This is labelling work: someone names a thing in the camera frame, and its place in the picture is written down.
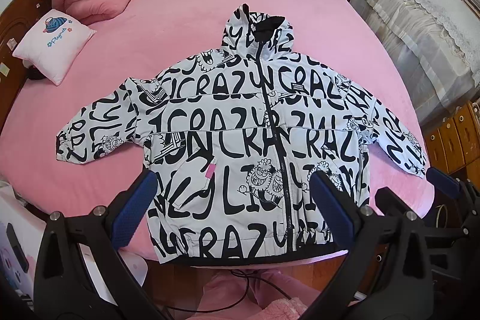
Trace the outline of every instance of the screw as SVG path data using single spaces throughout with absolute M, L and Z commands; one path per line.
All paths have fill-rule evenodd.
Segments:
M 103 216 L 106 211 L 107 211 L 106 207 L 100 205 L 100 206 L 96 206 L 96 207 L 93 209 L 93 214 L 94 214 L 95 216 Z
M 414 221 L 414 220 L 417 219 L 417 215 L 416 215 L 414 212 L 412 212 L 412 211 L 406 212 L 406 213 L 405 213 L 405 216 L 406 216 L 406 218 L 409 219 L 410 221 Z
M 50 215 L 51 221 L 57 221 L 62 214 L 59 211 L 55 211 Z
M 371 216 L 374 213 L 374 210 L 368 206 L 368 205 L 363 205 L 360 208 L 360 213 L 363 214 L 364 216 Z

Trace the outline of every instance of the jacket sleeve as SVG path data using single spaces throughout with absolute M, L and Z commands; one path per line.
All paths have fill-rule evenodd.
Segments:
M 127 79 L 109 96 L 83 107 L 57 134 L 57 160 L 83 164 L 99 159 L 126 141 L 135 141 L 138 108 L 135 85 Z
M 414 135 L 378 99 L 373 106 L 373 142 L 403 170 L 423 178 L 427 157 Z

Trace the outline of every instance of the pink bedsheet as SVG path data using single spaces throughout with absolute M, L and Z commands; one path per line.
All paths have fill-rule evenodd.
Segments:
M 0 172 L 47 212 L 73 216 L 109 204 L 140 173 L 142 148 L 125 145 L 101 160 L 77 165 L 55 159 L 55 135 L 79 108 L 110 94 L 127 77 L 150 79 L 193 53 L 218 48 L 226 20 L 241 3 L 253 11 L 285 16 L 294 27 L 295 51 L 367 88 L 423 145 L 397 70 L 346 0 L 131 0 L 119 16 L 91 26 L 97 34 L 60 86 L 27 81 L 0 136 Z M 369 149 L 371 195 L 388 186 L 423 216 L 433 202 L 433 187 L 397 168 L 378 146 Z M 157 259 L 145 218 L 129 249 Z

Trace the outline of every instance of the blue gripper pad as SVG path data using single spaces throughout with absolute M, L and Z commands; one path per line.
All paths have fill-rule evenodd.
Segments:
M 321 171 L 315 172 L 310 177 L 309 185 L 311 196 L 330 228 L 334 242 L 342 250 L 349 250 L 354 244 L 356 232 L 354 221 L 349 217 L 349 211 L 344 208 L 339 199 L 346 194 L 342 194 Z
M 111 242 L 113 248 L 118 250 L 128 246 L 138 224 L 157 193 L 157 186 L 157 176 L 150 171 L 133 191 L 112 223 Z
M 430 167 L 426 174 L 429 181 L 435 188 L 439 189 L 447 197 L 458 199 L 460 197 L 460 183 L 453 179 L 450 175 L 445 174 L 438 168 Z

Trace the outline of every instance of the hood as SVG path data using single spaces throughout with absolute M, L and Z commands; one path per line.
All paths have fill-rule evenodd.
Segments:
M 274 60 L 292 52 L 293 28 L 282 16 L 250 12 L 247 4 L 235 10 L 223 31 L 222 49 L 242 58 L 255 58 L 264 42 L 261 58 Z

